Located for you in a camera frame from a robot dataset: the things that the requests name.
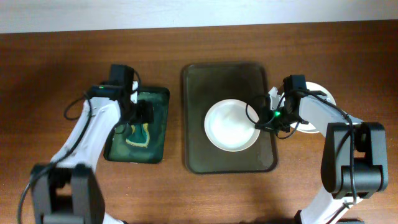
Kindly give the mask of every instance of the wood grain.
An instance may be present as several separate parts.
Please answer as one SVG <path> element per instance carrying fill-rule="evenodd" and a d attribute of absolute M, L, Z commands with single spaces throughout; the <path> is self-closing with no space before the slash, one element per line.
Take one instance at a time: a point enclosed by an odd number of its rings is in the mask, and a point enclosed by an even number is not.
<path fill-rule="evenodd" d="M 15 223 L 32 166 L 47 162 L 75 123 L 63 109 L 111 63 L 137 69 L 147 86 L 170 90 L 164 160 L 159 165 L 99 160 L 106 210 L 130 223 L 237 223 L 292 218 L 321 186 L 323 137 L 278 141 L 267 174 L 195 175 L 183 165 L 182 68 L 196 62 L 256 61 L 270 86 L 290 74 L 326 87 L 341 108 L 386 128 L 389 186 L 345 217 L 398 220 L 398 21 L 279 24 L 188 29 L 0 35 L 0 211 Z M 72 113 L 78 113 L 81 107 Z M 25 223 L 33 222 L 27 198 Z"/>

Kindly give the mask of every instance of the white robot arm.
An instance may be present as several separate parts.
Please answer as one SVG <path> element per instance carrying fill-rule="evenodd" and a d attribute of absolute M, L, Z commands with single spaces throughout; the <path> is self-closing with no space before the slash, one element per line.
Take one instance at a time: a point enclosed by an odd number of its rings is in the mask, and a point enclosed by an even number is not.
<path fill-rule="evenodd" d="M 138 82 L 133 81 L 137 75 Z M 105 213 L 103 196 L 94 173 L 108 135 L 117 124 L 150 123 L 153 110 L 149 102 L 137 102 L 140 79 L 134 69 L 112 65 L 109 81 L 92 86 L 85 95 L 83 111 L 72 133 L 51 159 L 50 164 L 36 165 L 21 197 L 29 187 L 39 224 L 122 224 Z M 57 188 L 70 184 L 72 194 L 58 196 Z"/>
<path fill-rule="evenodd" d="M 303 75 L 285 78 L 284 92 L 287 94 L 280 96 L 277 88 L 271 89 L 269 106 L 263 108 L 261 114 L 263 121 L 268 122 L 258 122 L 256 128 L 272 133 L 288 132 L 289 125 L 294 122 L 309 122 L 325 137 L 321 167 L 323 186 L 312 203 L 296 214 L 295 221 L 337 223 L 353 205 L 387 187 L 384 127 L 346 114 L 329 103 L 322 92 L 308 91 Z M 365 157 L 354 158 L 354 147 L 365 152 Z"/>

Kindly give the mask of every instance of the small tray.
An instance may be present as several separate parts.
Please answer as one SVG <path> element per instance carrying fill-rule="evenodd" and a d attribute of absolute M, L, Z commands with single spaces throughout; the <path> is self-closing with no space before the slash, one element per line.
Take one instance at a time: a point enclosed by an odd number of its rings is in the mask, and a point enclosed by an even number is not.
<path fill-rule="evenodd" d="M 185 165 L 196 174 L 269 172 L 277 165 L 274 135 L 262 131 L 257 141 L 239 152 L 218 149 L 207 138 L 204 119 L 217 102 L 237 99 L 248 102 L 265 94 L 267 80 L 258 63 L 190 65 L 183 71 L 185 115 Z M 260 105 L 252 105 L 259 113 Z"/>
<path fill-rule="evenodd" d="M 163 159 L 164 141 L 169 112 L 170 92 L 167 88 L 142 87 L 138 100 L 148 100 L 154 107 L 154 122 L 148 125 L 149 144 L 147 147 L 132 146 L 126 139 L 132 133 L 129 124 L 118 126 L 111 131 L 104 149 L 104 158 L 114 162 L 137 162 L 156 164 Z"/>

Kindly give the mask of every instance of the white bowl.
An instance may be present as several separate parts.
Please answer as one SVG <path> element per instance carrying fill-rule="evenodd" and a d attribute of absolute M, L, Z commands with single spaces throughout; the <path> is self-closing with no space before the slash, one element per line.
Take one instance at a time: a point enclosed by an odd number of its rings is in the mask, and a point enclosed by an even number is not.
<path fill-rule="evenodd" d="M 205 117 L 205 132 L 211 143 L 228 152 L 238 152 L 253 145 L 260 135 L 246 116 L 246 103 L 240 100 L 223 100 L 213 105 Z M 249 106 L 250 118 L 259 117 Z"/>

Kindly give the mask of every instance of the green tray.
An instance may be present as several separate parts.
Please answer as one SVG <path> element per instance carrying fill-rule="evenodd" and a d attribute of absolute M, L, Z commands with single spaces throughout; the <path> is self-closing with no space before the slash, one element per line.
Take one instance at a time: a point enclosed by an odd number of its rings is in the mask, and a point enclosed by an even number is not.
<path fill-rule="evenodd" d="M 132 128 L 129 124 L 125 127 L 120 125 L 112 130 L 106 140 L 105 159 L 114 162 L 159 163 L 163 159 L 169 99 L 170 92 L 167 88 L 142 87 L 138 100 L 150 101 L 154 107 L 154 122 L 148 125 L 148 146 L 137 147 L 128 144 L 126 139 L 131 135 Z"/>

